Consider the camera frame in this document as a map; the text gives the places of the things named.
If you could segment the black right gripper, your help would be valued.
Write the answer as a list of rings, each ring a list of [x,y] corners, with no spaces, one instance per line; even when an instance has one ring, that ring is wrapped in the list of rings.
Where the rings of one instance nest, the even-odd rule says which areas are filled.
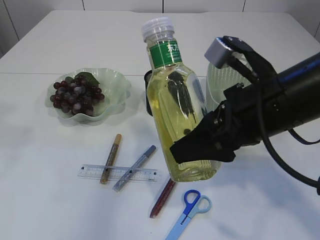
[[[174,100],[170,119],[196,116],[189,90],[183,75],[173,71],[167,76],[167,89]],[[257,111],[260,88],[251,84],[244,88],[236,85],[226,90],[226,100],[210,111],[197,127],[174,142],[169,148],[176,163],[198,160],[232,162],[235,151],[241,147],[254,146],[262,140]]]

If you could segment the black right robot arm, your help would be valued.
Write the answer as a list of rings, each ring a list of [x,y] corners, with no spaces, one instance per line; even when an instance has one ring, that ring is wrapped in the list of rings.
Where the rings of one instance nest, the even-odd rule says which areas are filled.
[[[240,147],[258,144],[262,139],[257,114],[258,92],[261,92],[262,116],[269,137],[319,118],[318,54],[281,73],[255,52],[245,57],[260,80],[260,86],[250,84],[226,89],[225,100],[170,147],[178,164],[198,160],[229,163]]]

